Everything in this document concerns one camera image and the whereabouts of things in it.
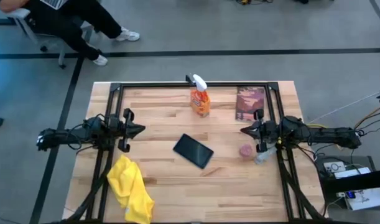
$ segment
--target shoe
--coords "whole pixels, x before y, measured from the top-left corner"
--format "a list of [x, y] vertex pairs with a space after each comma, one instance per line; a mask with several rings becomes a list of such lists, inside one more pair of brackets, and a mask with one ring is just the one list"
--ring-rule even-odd
[[99, 55], [96, 60], [93, 61], [98, 66], [105, 66], [108, 63], [108, 59], [106, 59], [104, 56]]
[[128, 29], [123, 28], [123, 27], [121, 29], [122, 29], [121, 35], [115, 38], [117, 41], [124, 41], [124, 40], [136, 41], [140, 39], [140, 34], [129, 31]]

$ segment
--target wooden table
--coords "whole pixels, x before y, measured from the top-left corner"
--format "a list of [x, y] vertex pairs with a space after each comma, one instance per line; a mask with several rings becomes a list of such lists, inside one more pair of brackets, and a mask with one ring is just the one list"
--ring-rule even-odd
[[[109, 86], [110, 83], [94, 84], [86, 118], [105, 112]], [[279, 88], [285, 115], [302, 117], [294, 82], [279, 82]], [[255, 146], [255, 142], [239, 132], [249, 123], [234, 119], [236, 88], [213, 87], [208, 92], [211, 113], [207, 118], [199, 118], [189, 107], [188, 88], [125, 88], [123, 108], [132, 109], [134, 122], [146, 126], [130, 141], [131, 151], [125, 155], [138, 163], [146, 189], [155, 200], [152, 221], [286, 222], [276, 155], [255, 165], [238, 153], [243, 144]], [[268, 110], [265, 118], [269, 119]], [[172, 150], [183, 133], [214, 150], [204, 170]], [[114, 161], [121, 154], [116, 148]], [[76, 210], [90, 191], [96, 155], [97, 151], [91, 149], [77, 156], [64, 218]], [[321, 211], [324, 199], [317, 172], [299, 150], [294, 150], [294, 157], [301, 189]], [[295, 207], [293, 194], [291, 199]], [[111, 189], [104, 221], [124, 221], [124, 209]]]

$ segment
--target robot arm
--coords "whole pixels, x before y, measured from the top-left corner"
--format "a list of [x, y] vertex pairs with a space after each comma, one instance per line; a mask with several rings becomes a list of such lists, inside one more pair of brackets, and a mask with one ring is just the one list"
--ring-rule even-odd
[[296, 147], [301, 142], [333, 143], [350, 149], [356, 149], [361, 145], [359, 134], [362, 131], [352, 128], [312, 128], [294, 116], [286, 116], [279, 124], [275, 121], [263, 122], [262, 115], [263, 111], [255, 111], [256, 122], [241, 129], [242, 133], [260, 140], [257, 152], [266, 151], [266, 144]]
[[114, 144], [115, 139], [123, 137], [119, 140], [118, 148], [123, 152], [129, 152], [130, 145], [127, 144], [127, 139], [133, 139], [146, 128], [133, 123], [134, 113], [130, 109], [124, 110], [125, 123], [117, 118], [104, 118], [102, 120], [100, 116], [103, 115], [99, 114], [84, 120], [81, 125], [71, 130], [46, 129], [40, 132], [36, 145], [40, 151], [46, 151], [61, 144], [70, 146], [71, 144], [86, 143], [92, 144], [94, 148], [107, 150], [108, 146]]

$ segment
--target white spray nozzle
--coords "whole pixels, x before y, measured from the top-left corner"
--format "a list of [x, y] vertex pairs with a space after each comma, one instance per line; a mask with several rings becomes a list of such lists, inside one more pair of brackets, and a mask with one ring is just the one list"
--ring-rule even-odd
[[208, 88], [208, 85], [206, 82], [199, 76], [199, 75], [193, 75], [194, 83], [197, 85], [198, 91], [205, 91]]

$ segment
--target gray floor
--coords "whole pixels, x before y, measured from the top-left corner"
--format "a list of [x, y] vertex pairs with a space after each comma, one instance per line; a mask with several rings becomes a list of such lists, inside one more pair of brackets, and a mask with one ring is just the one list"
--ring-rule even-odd
[[[248, 7], [228, 0], [103, 4], [121, 24], [142, 34], [139, 42], [122, 44], [93, 34], [91, 44], [104, 52], [380, 47], [380, 20], [367, 0], [314, 0], [308, 5], [275, 0]], [[37, 53], [16, 27], [0, 26], [0, 54]], [[0, 128], [0, 217], [29, 221], [48, 157], [37, 151], [35, 139], [40, 130], [57, 127], [76, 59], [66, 63], [68, 68], [61, 70], [57, 59], [0, 60], [0, 116], [6, 118]], [[103, 68], [84, 62], [67, 127], [84, 118], [93, 82], [174, 81], [190, 72], [206, 80], [295, 80], [306, 121], [380, 90], [380, 54], [110, 58]], [[377, 106], [377, 100], [368, 98], [316, 123], [351, 126]], [[372, 156], [380, 169], [380, 132], [362, 141], [355, 155]], [[334, 147], [325, 152], [350, 154]], [[61, 217], [74, 161], [72, 150], [63, 147], [58, 153], [42, 222]], [[372, 211], [332, 208], [330, 215], [380, 223], [380, 213]]]

